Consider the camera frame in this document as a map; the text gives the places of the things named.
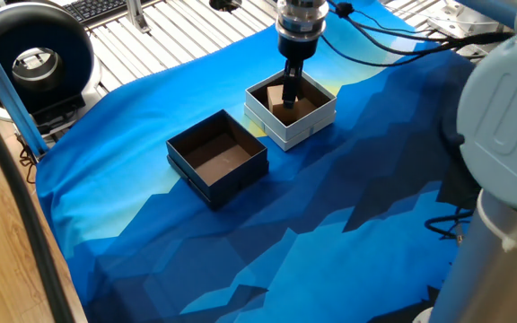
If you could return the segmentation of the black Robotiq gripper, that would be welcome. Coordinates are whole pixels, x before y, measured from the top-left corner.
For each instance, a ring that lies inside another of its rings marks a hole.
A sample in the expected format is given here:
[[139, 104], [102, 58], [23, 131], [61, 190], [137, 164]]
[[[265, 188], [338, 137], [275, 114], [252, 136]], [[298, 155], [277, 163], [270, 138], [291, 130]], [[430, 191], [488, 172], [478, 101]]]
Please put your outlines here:
[[317, 44], [317, 39], [297, 41], [278, 36], [278, 50], [286, 58], [282, 93], [285, 109], [292, 109], [294, 107], [296, 90], [300, 89], [302, 81], [303, 61], [314, 55]]

